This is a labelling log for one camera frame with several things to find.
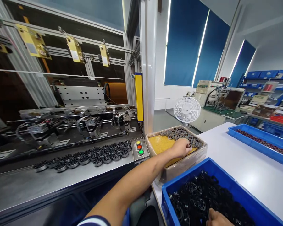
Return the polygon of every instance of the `blue window blind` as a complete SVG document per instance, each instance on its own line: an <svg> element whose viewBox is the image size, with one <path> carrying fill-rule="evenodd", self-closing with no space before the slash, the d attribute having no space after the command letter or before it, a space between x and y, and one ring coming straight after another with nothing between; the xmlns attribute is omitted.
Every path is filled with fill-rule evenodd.
<svg viewBox="0 0 283 226"><path fill-rule="evenodd" d="M239 87L244 74L251 63L256 49L248 41L244 40L235 68L232 72L231 83L232 87Z"/></svg>
<svg viewBox="0 0 283 226"><path fill-rule="evenodd" d="M214 80L229 30L230 26L210 10L193 87L199 80Z"/></svg>
<svg viewBox="0 0 283 226"><path fill-rule="evenodd" d="M172 0L165 85L191 86L207 16L199 0Z"/></svg>

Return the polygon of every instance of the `red container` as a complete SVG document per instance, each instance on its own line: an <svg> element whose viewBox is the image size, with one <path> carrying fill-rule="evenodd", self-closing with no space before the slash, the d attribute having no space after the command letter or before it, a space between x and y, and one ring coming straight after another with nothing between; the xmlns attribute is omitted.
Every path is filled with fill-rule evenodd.
<svg viewBox="0 0 283 226"><path fill-rule="evenodd" d="M270 120L283 123L283 116L271 116Z"/></svg>

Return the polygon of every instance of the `white label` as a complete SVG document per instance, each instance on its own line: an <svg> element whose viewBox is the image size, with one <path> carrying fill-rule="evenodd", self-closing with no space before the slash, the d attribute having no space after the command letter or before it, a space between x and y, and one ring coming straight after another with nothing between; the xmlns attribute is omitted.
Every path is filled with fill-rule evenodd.
<svg viewBox="0 0 283 226"><path fill-rule="evenodd" d="M107 57L102 56L102 61L103 61L103 64L108 64Z"/></svg>
<svg viewBox="0 0 283 226"><path fill-rule="evenodd" d="M70 52L71 52L71 56L74 60L79 60L79 55L78 55L77 51L71 50Z"/></svg>
<svg viewBox="0 0 283 226"><path fill-rule="evenodd" d="M37 49L35 48L34 44L26 42L26 47L28 48L28 51L32 54L38 54Z"/></svg>

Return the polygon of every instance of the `yellow foam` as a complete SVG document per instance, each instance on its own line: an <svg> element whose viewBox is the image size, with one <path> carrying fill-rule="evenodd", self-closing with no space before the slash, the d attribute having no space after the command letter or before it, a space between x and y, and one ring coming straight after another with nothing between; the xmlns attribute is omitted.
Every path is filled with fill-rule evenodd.
<svg viewBox="0 0 283 226"><path fill-rule="evenodd" d="M164 152L165 150L169 149L173 146L174 140L169 140L167 136L155 136L149 138L149 142L151 143L154 152L158 155L159 153ZM191 154L193 151L197 150L197 148L193 148L187 155ZM176 158L169 161L165 168L169 167L170 165L173 165L174 163L178 162L182 158Z"/></svg>

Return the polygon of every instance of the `white table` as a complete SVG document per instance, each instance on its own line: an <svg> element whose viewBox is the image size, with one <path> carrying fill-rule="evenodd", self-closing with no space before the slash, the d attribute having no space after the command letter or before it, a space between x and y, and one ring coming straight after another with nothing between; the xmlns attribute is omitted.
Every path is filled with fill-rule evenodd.
<svg viewBox="0 0 283 226"><path fill-rule="evenodd" d="M207 157L283 220L283 165L228 135L231 126L227 122L198 135L208 143ZM161 210L161 186L152 188Z"/></svg>

